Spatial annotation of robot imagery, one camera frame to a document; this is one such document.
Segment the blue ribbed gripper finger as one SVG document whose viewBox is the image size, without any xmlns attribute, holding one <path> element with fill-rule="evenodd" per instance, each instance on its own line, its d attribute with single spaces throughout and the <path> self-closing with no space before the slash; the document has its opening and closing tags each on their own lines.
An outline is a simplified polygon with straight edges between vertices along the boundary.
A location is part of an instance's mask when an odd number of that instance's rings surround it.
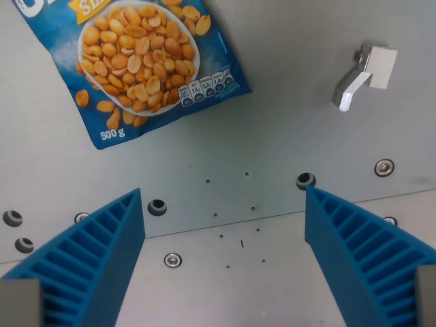
<svg viewBox="0 0 436 327">
<path fill-rule="evenodd" d="M 414 279 L 434 248 L 316 187 L 306 189 L 305 240 L 347 326 L 417 326 Z"/>
<path fill-rule="evenodd" d="M 44 326 L 114 326 L 144 239 L 135 189 L 58 234 L 2 278 L 40 282 Z"/>
</svg>

